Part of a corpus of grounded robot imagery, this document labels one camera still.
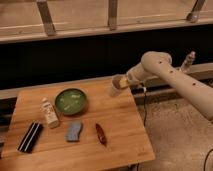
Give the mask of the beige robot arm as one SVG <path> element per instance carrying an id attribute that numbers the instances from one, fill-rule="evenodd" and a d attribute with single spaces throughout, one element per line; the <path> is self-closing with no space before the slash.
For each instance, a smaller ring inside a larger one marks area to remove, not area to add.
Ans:
<path id="1" fill-rule="evenodd" d="M 146 52 L 141 62 L 119 79 L 118 85 L 124 89 L 145 81 L 150 75 L 156 75 L 213 123 L 213 88 L 175 69 L 171 62 L 172 57 L 168 53 Z"/>

